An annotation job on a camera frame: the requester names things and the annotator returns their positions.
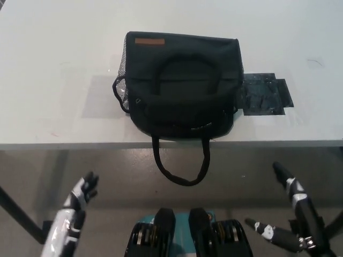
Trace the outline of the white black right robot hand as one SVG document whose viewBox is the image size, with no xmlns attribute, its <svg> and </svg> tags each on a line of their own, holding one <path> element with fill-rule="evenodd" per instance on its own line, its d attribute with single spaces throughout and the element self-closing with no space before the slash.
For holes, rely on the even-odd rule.
<svg viewBox="0 0 343 257">
<path fill-rule="evenodd" d="M 292 253 L 306 251 L 310 256 L 337 256 L 330 246 L 329 230 L 299 180 L 279 162 L 272 164 L 277 181 L 283 186 L 295 214 L 293 230 L 246 218 L 245 223 L 264 240 Z"/>
</svg>

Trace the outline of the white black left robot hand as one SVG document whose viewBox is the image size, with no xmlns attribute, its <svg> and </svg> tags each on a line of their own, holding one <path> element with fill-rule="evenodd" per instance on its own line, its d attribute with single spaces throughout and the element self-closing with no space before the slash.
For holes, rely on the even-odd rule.
<svg viewBox="0 0 343 257">
<path fill-rule="evenodd" d="M 75 184 L 57 212 L 41 256 L 73 256 L 84 226 L 86 207 L 97 195 L 99 176 L 88 172 Z"/>
</svg>

